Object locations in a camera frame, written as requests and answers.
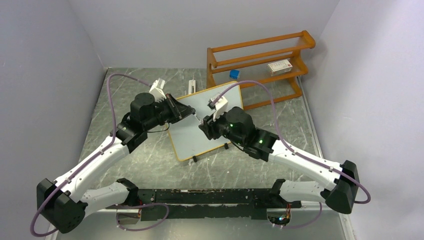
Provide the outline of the yellow framed whiteboard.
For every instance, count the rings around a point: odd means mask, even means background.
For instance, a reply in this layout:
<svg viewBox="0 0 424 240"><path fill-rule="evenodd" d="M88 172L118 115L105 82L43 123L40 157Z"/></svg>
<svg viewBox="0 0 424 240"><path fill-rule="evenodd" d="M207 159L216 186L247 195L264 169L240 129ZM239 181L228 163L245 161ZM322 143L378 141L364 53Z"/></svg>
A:
<svg viewBox="0 0 424 240"><path fill-rule="evenodd" d="M227 82L180 97L177 100L194 108L197 116L203 119L205 116L210 116L215 112L208 107L209 99L220 94L235 83L235 81ZM168 132L179 161L189 160L193 156L205 154L231 143L224 137L208 140L205 134L199 129L198 121L193 115L189 115L185 119L171 124Z"/></svg>

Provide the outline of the blue whiteboard marker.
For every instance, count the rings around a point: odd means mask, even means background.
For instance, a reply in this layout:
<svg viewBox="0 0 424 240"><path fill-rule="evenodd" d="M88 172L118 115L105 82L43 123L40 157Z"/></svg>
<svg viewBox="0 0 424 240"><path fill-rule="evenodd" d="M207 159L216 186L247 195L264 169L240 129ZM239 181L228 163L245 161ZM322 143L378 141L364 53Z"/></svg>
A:
<svg viewBox="0 0 424 240"><path fill-rule="evenodd" d="M193 114L193 116L194 116L194 117L195 117L195 119L198 121L198 125L199 125L199 126L203 124L202 119L200 119L200 118L197 116L197 114Z"/></svg>

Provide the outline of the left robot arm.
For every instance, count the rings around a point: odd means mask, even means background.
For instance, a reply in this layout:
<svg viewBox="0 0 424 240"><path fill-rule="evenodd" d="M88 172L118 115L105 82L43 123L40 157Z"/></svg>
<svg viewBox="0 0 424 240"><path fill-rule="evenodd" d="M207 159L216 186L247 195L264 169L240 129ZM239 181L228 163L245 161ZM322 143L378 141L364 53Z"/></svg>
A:
<svg viewBox="0 0 424 240"><path fill-rule="evenodd" d="M141 145L151 129L175 124L195 113L193 107L177 101L171 94L156 101L151 93L139 93L130 103L130 111L94 152L56 180L45 178L37 185L38 214L65 234L97 210L112 205L138 206L139 189L126 178L99 189L89 186Z"/></svg>

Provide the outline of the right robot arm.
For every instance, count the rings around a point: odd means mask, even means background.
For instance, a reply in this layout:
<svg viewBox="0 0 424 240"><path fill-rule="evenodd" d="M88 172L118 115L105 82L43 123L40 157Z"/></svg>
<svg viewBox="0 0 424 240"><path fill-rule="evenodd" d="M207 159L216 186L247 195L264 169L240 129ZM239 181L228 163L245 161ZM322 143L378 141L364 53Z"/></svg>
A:
<svg viewBox="0 0 424 240"><path fill-rule="evenodd" d="M269 197L275 207L308 201L324 203L338 213L352 213L359 189L354 162L333 162L294 147L276 134L256 127L252 117L240 107L233 107L217 119L205 116L198 127L209 140L224 137L254 159L287 165L311 179L277 180L277 189Z"/></svg>

